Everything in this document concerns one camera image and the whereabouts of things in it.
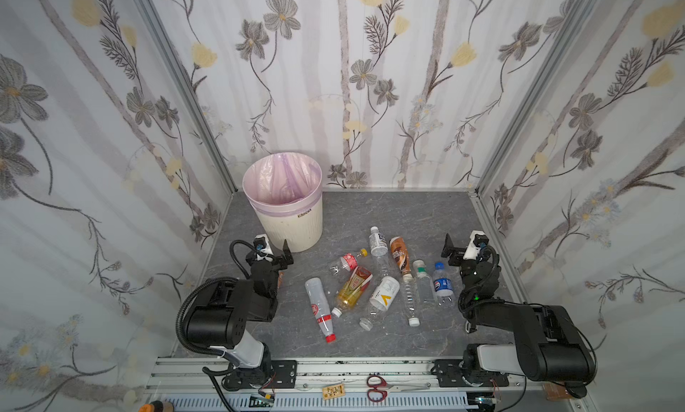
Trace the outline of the blue label Pepsi bottle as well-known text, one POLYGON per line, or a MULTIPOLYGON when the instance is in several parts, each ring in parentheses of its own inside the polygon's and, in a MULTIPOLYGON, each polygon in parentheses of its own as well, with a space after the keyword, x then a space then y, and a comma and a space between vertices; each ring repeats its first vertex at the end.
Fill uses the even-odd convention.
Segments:
POLYGON ((433 290, 439 306, 452 308, 456 303, 456 295, 450 275, 442 262, 435 263, 433 271, 433 290))

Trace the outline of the brown coffee bottle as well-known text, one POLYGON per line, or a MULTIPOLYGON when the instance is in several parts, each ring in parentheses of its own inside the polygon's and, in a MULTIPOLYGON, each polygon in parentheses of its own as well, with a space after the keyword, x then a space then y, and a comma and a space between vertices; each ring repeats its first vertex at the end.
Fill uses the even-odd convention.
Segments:
POLYGON ((409 249, 402 237, 396 236, 391 239, 390 252, 401 276, 403 278, 413 278, 409 249))

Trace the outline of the clear ribbed bottle white cap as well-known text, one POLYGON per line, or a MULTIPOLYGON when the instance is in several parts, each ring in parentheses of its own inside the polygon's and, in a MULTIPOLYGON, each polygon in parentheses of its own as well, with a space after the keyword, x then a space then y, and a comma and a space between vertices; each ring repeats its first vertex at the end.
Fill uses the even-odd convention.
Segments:
POLYGON ((419 327, 420 320, 417 311, 417 292, 416 283, 412 275, 406 274, 402 277, 402 297, 405 305, 406 315, 410 327, 419 327))

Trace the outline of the clear bottle red cap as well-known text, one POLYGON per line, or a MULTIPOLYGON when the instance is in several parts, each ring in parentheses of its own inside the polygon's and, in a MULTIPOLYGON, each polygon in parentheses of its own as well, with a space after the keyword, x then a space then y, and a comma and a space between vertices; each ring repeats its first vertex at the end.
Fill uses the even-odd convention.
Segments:
POLYGON ((317 320, 319 329, 328 344, 336 340, 331 310, 326 299, 322 282, 319 278, 310 278, 305 282, 305 289, 310 299, 312 314, 317 320))

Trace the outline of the small bottle yellow cap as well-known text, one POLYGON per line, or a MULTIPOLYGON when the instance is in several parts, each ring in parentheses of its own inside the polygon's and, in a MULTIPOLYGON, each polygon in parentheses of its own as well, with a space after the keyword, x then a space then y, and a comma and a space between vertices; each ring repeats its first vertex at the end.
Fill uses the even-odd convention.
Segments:
POLYGON ((349 276, 360 265, 360 260, 367 256, 367 249, 360 249, 357 253, 346 253, 337 257, 331 262, 329 273, 333 276, 349 276))

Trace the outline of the yellow tea bottle red label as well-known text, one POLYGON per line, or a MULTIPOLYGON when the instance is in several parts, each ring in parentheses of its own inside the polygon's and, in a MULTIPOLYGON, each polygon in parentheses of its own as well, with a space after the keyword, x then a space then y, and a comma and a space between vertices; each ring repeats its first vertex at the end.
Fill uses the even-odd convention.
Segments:
POLYGON ((331 314, 334 317, 341 317, 345 312, 352 310, 372 279, 373 274, 368 269, 356 267, 338 292, 331 314))

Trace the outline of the clear bottle green band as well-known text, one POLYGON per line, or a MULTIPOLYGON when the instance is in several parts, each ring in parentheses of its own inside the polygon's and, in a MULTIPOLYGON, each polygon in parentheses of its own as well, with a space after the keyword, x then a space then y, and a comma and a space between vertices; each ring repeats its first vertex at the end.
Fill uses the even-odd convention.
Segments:
POLYGON ((433 290, 433 280, 427 272, 426 264, 422 260, 415 260, 412 266, 417 275, 416 283, 419 300, 424 305, 434 305, 435 290, 433 290))

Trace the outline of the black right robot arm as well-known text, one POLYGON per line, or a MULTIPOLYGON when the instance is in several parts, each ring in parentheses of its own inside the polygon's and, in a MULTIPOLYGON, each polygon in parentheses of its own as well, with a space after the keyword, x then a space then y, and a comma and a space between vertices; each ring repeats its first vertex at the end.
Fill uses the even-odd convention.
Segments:
POLYGON ((597 356, 564 307, 497 297, 499 253, 482 231, 474 231, 466 247, 455 246, 446 235, 441 256, 460 270, 463 288, 456 305, 467 333, 484 326, 514 337, 513 344, 469 344, 460 362, 465 383, 479 386, 498 376, 523 376, 559 385, 576 399, 587 395, 597 356))

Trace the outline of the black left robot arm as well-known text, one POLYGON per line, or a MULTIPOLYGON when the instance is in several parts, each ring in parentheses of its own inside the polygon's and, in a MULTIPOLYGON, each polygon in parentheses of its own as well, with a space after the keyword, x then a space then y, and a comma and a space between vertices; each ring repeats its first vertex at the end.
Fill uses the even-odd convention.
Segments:
POLYGON ((269 347, 248 332, 247 324, 269 323, 276 317, 280 273, 294 264, 288 242, 283 242, 280 255, 274 255, 263 240, 235 240, 229 245, 232 259, 239 244, 250 250, 245 258, 250 268, 241 269, 244 277, 220 276, 199 285, 182 302, 175 323, 186 350, 226 361, 222 370, 203 368, 219 394, 276 386, 278 366, 269 347))

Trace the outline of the cream plastic trash bin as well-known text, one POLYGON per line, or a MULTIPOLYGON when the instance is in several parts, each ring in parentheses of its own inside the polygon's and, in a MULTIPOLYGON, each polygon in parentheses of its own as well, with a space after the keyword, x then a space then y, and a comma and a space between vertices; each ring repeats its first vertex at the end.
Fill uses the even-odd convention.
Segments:
POLYGON ((300 253, 317 244, 323 233, 323 194, 312 209, 299 216, 269 217, 258 212, 256 214, 275 246, 280 247, 287 240, 291 251, 300 253))

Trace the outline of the purple plastic bin liner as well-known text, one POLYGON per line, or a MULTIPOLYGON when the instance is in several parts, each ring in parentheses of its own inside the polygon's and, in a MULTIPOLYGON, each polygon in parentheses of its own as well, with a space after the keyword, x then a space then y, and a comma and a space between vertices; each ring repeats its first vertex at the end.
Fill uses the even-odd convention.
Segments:
POLYGON ((242 187, 256 212, 269 217, 305 214, 322 199, 323 170, 302 153, 273 153, 244 173, 242 187))

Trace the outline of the clear bottle white yellow label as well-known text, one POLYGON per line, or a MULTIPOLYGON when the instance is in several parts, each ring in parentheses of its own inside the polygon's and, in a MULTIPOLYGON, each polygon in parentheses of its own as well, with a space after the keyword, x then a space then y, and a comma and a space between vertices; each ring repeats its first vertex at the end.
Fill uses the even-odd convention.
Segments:
POLYGON ((384 276, 374 292, 372 292, 367 307, 362 314, 359 324, 365 331, 371 331, 379 326, 386 317, 400 290, 400 282, 393 276, 384 276))

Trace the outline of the yellow tag card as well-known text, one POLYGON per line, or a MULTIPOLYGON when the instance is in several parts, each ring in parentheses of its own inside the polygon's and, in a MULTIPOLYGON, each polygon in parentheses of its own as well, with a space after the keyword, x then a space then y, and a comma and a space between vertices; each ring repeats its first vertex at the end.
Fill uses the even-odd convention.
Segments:
POLYGON ((337 385, 328 385, 322 388, 322 398, 324 401, 339 399, 346 395, 345 385, 338 383, 337 385))

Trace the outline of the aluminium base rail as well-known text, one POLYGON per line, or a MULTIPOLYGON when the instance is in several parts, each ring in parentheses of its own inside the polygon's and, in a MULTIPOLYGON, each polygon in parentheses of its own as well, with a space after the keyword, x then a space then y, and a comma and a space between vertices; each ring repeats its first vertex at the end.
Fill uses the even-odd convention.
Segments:
MULTIPOLYGON (((297 358, 295 387, 292 389, 266 388, 267 393, 322 396, 329 385, 344 385, 348 395, 367 392, 366 380, 372 374, 383 376, 391 385, 398 385, 392 397, 447 396, 457 392, 494 392, 503 400, 515 399, 524 392, 526 396, 539 394, 539 383, 525 382, 521 376, 510 376, 506 387, 456 387, 442 388, 432 373, 435 360, 431 357, 399 358, 297 358)), ((203 367, 223 369, 225 362, 214 358, 160 358, 154 365, 144 394, 160 398, 176 394, 211 394, 215 389, 203 367)))

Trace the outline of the red handled scissors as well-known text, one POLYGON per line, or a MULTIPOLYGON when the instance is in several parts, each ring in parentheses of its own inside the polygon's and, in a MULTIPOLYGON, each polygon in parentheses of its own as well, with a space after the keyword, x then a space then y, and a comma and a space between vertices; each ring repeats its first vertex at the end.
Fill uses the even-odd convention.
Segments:
POLYGON ((430 387, 429 383, 420 383, 414 385, 413 383, 398 383, 393 385, 388 383, 383 376, 371 375, 366 380, 367 385, 367 399, 372 403, 384 402, 391 392, 415 392, 427 390, 430 387))

